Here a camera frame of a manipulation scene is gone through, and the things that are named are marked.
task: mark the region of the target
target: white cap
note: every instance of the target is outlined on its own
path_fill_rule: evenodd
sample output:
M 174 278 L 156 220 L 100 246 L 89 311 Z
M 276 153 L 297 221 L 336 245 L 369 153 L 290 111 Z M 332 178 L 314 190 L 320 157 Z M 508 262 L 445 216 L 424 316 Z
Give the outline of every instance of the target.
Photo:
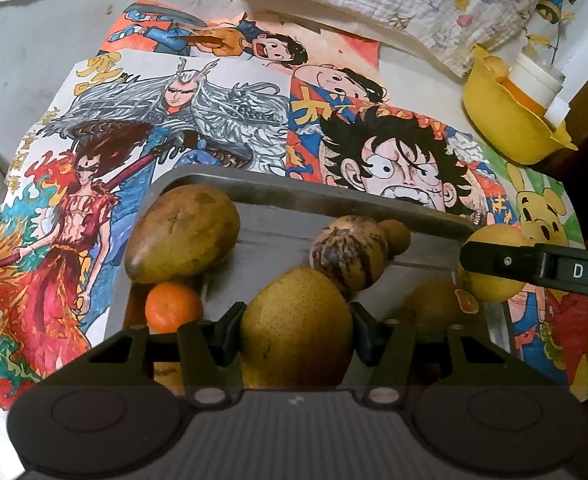
M 548 111 L 543 118 L 553 127 L 558 128 L 570 113 L 570 105 L 556 96 L 549 105 Z

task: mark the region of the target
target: tangerine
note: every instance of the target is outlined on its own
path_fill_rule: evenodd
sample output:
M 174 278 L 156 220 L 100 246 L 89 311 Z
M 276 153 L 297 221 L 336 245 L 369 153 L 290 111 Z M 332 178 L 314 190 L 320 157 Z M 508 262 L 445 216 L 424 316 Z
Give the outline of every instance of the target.
M 145 318 L 154 332 L 176 332 L 182 324 L 203 318 L 203 304 L 189 286 L 163 282 L 149 291 Z

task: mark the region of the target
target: screw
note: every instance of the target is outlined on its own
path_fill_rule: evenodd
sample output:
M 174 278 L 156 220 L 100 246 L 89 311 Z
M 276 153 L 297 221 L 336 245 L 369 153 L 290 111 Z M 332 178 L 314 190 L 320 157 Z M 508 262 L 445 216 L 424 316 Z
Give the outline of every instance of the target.
M 379 386 L 378 388 L 372 388 L 368 397 L 377 404 L 392 404 L 401 398 L 401 394 L 394 388 Z
M 194 393 L 194 400 L 199 404 L 213 406 L 225 400 L 225 392 L 220 388 L 201 388 Z

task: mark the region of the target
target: person's hand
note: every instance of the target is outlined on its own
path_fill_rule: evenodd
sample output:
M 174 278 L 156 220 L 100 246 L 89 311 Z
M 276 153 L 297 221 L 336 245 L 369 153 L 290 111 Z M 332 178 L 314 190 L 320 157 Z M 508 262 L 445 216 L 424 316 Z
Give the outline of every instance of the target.
M 31 252 L 32 250 L 29 247 L 18 247 L 14 250 L 14 254 L 18 254 L 19 262 Z
M 90 291 L 85 289 L 79 292 L 74 303 L 76 305 L 74 311 L 79 316 L 87 314 L 90 310 Z

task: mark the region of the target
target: yellow plastic container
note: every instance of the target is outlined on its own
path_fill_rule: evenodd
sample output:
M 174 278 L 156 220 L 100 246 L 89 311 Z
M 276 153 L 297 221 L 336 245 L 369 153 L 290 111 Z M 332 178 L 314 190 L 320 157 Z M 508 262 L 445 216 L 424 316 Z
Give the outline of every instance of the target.
M 474 48 L 474 67 L 463 88 L 463 106 L 485 139 L 506 158 L 530 165 L 569 148 L 578 150 L 563 122 L 556 131 L 522 106 L 485 64 L 487 50 Z

